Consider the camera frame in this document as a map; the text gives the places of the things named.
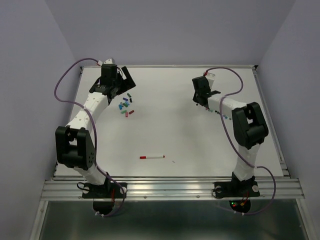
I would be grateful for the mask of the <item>red capped pen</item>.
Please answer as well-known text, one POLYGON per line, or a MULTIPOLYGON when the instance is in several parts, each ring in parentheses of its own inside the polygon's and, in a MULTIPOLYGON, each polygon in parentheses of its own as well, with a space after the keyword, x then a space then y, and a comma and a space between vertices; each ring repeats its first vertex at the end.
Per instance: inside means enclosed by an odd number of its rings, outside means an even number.
POLYGON ((145 159, 164 159, 165 155, 143 155, 140 156, 140 160, 145 160, 145 159))

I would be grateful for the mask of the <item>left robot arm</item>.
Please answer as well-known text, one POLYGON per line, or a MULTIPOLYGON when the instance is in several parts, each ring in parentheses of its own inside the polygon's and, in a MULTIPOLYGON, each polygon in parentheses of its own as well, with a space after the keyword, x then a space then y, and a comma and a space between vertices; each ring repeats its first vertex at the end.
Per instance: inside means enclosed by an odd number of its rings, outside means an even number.
POLYGON ((55 131, 58 163, 81 174, 100 197, 111 193, 111 178, 97 163, 96 122, 116 96, 135 86, 127 67, 102 63, 100 77, 89 89, 85 103, 74 102, 80 110, 66 126, 55 131))

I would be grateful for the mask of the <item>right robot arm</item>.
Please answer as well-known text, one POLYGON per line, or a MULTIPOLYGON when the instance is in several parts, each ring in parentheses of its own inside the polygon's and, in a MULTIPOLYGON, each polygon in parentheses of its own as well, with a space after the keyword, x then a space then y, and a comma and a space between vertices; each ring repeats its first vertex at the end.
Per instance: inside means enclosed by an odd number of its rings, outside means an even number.
POLYGON ((225 97, 221 92, 212 90, 213 82, 212 78, 205 76, 193 78, 195 93, 192 100, 231 119, 238 149, 235 150, 237 163, 232 173, 236 179, 230 182, 230 189, 233 194, 242 195, 248 190, 246 181, 254 177, 257 153, 269 129, 257 102, 245 103, 225 97))

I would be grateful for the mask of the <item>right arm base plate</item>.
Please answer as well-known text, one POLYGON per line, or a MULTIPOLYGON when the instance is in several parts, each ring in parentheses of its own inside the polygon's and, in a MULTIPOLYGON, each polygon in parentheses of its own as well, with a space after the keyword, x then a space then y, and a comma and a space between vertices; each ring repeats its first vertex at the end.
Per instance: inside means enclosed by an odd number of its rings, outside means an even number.
POLYGON ((259 197, 260 191, 256 181, 218 181, 214 183, 211 195, 216 199, 229 198, 230 208, 245 215, 251 209, 250 198, 259 197))

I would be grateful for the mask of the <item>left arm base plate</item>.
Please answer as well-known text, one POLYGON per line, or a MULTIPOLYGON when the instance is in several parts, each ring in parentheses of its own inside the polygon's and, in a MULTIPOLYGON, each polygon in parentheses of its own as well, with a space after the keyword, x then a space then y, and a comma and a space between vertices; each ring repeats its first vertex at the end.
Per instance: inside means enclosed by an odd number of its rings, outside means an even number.
POLYGON ((126 182, 120 182, 119 184, 107 182, 104 185, 78 182, 76 186, 82 191, 83 199, 93 200, 93 211, 96 216, 102 218, 117 215, 127 197, 128 184, 126 182))

